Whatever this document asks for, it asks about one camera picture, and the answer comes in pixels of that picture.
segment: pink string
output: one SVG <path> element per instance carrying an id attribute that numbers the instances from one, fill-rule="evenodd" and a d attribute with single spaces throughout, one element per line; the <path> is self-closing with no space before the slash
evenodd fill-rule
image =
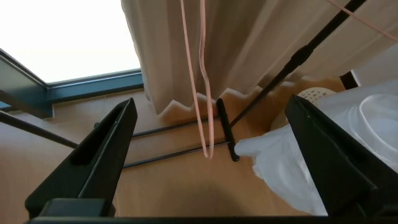
<path id="1" fill-rule="evenodd" d="M 368 26 L 368 27 L 370 27 L 370 28 L 372 28 L 372 29 L 378 31 L 379 33 L 381 33 L 382 35 L 385 35 L 386 37 L 390 38 L 391 40 L 393 40 L 393 41 L 395 41 L 395 42 L 398 42 L 398 38 L 397 38 L 397 37 L 394 37 L 393 35 L 391 35 L 391 34 L 389 34 L 389 33 L 387 33 L 387 32 L 384 32 L 383 30 L 377 28 L 376 26 L 370 24 L 369 22 L 366 22 L 365 20 L 359 18 L 358 16 L 356 16 L 356 15 L 355 15 L 353 12 L 351 12 L 350 10 L 348 10 L 348 9 L 342 7 L 342 6 L 339 6 L 334 0 L 325 0 L 325 1 L 329 2 L 330 4 L 334 5 L 334 6 L 337 7 L 337 8 L 339 8 L 340 10 L 342 10 L 342 11 L 345 12 L 345 13 L 347 13 L 348 15 L 354 17 L 354 18 L 357 19 L 359 22 L 362 22 L 364 25 L 366 25 L 366 26 Z"/>
<path id="2" fill-rule="evenodd" d="M 202 11 L 205 11 L 205 3 L 204 0 L 202 0 L 203 3 L 201 2 L 201 15 Z M 181 13 L 182 13 L 182 24 L 183 24 L 183 30 L 184 30 L 184 39 L 185 39 L 185 50 L 187 51 L 187 60 L 188 60 L 188 70 L 189 70 L 189 75 L 190 75 L 190 80 L 191 80 L 191 88 L 192 88 L 192 95 L 193 95 L 193 102 L 195 104 L 195 111 L 197 114 L 197 120 L 198 120 L 198 127 L 199 127 L 199 133 L 200 133 L 200 140 L 201 140 L 201 146 L 203 148 L 203 153 L 205 154 L 206 158 L 209 158 L 209 155 L 207 153 L 207 148 L 206 148 L 206 141 L 205 141 L 205 135 L 203 134 L 203 126 L 201 123 L 200 119 L 200 112 L 199 112 L 199 105 L 198 105 L 198 98 L 197 98 L 197 90 L 195 88 L 195 79 L 193 77 L 193 70 L 192 70 L 192 61 L 191 61 L 191 53 L 189 49 L 189 41 L 188 41 L 188 32 L 187 32 L 187 22 L 185 19 L 185 8 L 184 8 L 184 2 L 183 0 L 180 0 L 181 3 Z M 203 26 L 203 21 L 206 22 L 206 20 L 201 17 L 201 37 L 200 37 L 200 69 L 202 71 L 203 78 L 205 79 L 205 87 L 206 87 L 206 97 L 207 97 L 207 108 L 208 108 L 208 119 L 209 119 L 209 135 L 210 135 L 210 159 L 213 157 L 213 148 L 214 148 L 214 129 L 213 129 L 213 107 L 211 104 L 211 95 L 210 95 L 210 83 L 206 74 L 205 66 L 204 66 L 204 60 L 203 60 L 203 52 L 204 51 L 204 43 L 205 43 L 205 29 L 206 27 Z"/>

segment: white wall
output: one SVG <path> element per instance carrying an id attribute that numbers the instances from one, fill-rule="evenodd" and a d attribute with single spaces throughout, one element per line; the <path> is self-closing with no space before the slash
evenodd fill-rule
<path id="1" fill-rule="evenodd" d="M 398 79 L 398 44 L 351 71 L 359 86 L 372 86 Z"/>

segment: curtain fold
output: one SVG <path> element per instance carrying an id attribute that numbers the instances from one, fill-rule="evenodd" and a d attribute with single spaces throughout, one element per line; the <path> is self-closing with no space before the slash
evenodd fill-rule
<path id="1" fill-rule="evenodd" d="M 336 2 L 344 6 L 348 0 Z M 184 3 L 195 83 L 204 93 L 198 63 L 199 1 Z M 191 106 L 180 1 L 122 0 L 122 7 L 156 113 L 172 100 Z M 226 88 L 247 94 L 265 86 L 339 11 L 326 1 L 207 0 L 205 65 L 212 98 Z M 367 0 L 356 14 L 398 35 L 398 1 Z M 288 79 L 342 75 L 393 44 L 348 18 Z"/>

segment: curtain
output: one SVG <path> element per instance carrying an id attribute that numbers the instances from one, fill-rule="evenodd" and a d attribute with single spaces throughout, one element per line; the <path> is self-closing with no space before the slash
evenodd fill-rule
<path id="1" fill-rule="evenodd" d="M 344 6 L 348 0 L 337 0 Z M 199 1 L 185 0 L 195 84 L 205 92 L 198 63 Z M 141 63 L 144 88 L 161 113 L 171 101 L 192 105 L 180 0 L 122 0 Z M 265 86 L 339 12 L 326 1 L 207 0 L 205 66 L 213 99 L 227 88 L 243 94 Z M 398 1 L 367 0 L 356 15 L 398 35 Z M 394 42 L 348 18 L 288 79 L 343 75 Z"/>

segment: pink cord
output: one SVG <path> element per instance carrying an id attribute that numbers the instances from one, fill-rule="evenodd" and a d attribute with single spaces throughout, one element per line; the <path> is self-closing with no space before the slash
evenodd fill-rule
<path id="1" fill-rule="evenodd" d="M 207 110 L 208 110 L 208 119 L 209 119 L 209 135 L 210 135 L 210 159 L 213 157 L 213 149 L 214 149 L 214 128 L 213 128 L 213 107 L 211 104 L 211 94 L 210 94 L 210 83 L 209 79 L 206 74 L 204 60 L 203 60 L 203 52 L 205 48 L 205 37 L 206 37 L 206 20 L 202 17 L 202 11 L 205 11 L 205 2 L 202 0 L 200 4 L 200 11 L 201 11 L 201 36 L 200 36 L 200 70 L 202 71 L 203 78 L 205 79 L 205 87 L 206 87 L 206 97 L 207 97 Z M 188 70 L 191 79 L 191 88 L 192 88 L 192 95 L 193 95 L 193 102 L 195 104 L 195 111 L 197 114 L 198 120 L 198 127 L 200 133 L 200 140 L 201 146 L 203 148 L 203 153 L 205 154 L 206 158 L 209 158 L 206 148 L 206 141 L 205 135 L 203 134 L 203 126 L 200 119 L 200 112 L 199 112 L 199 105 L 198 105 L 198 98 L 197 98 L 197 90 L 195 88 L 195 79 L 193 77 L 193 70 L 192 70 L 192 61 L 191 61 L 191 53 L 189 50 L 189 41 L 188 41 L 188 32 L 187 32 L 187 22 L 185 20 L 185 8 L 183 0 L 180 0 L 181 3 L 181 13 L 182 13 L 182 24 L 184 30 L 184 39 L 185 39 L 185 49 L 187 51 L 187 60 L 188 60 Z"/>
<path id="2" fill-rule="evenodd" d="M 348 15 L 354 17 L 355 19 L 357 19 L 359 22 L 362 22 L 362 23 L 365 24 L 366 26 L 368 26 L 368 27 L 370 27 L 370 28 L 372 28 L 372 29 L 378 31 L 378 32 L 381 33 L 382 35 L 385 35 L 386 37 L 390 38 L 391 40 L 393 40 L 393 41 L 395 41 L 395 42 L 398 42 L 398 38 L 397 38 L 397 37 L 394 37 L 393 35 L 391 35 L 391 34 L 389 34 L 389 33 L 387 33 L 387 32 L 384 32 L 383 30 L 377 28 L 376 26 L 374 26 L 374 25 L 372 25 L 372 24 L 366 22 L 365 20 L 363 20 L 363 19 L 357 17 L 357 16 L 356 16 L 353 12 L 351 12 L 350 10 L 347 10 L 346 8 L 339 6 L 334 0 L 325 0 L 325 1 L 329 2 L 330 4 L 334 5 L 334 6 L 337 7 L 337 8 L 339 8 L 340 10 L 342 10 L 342 11 L 345 12 L 345 13 L 347 13 Z"/>

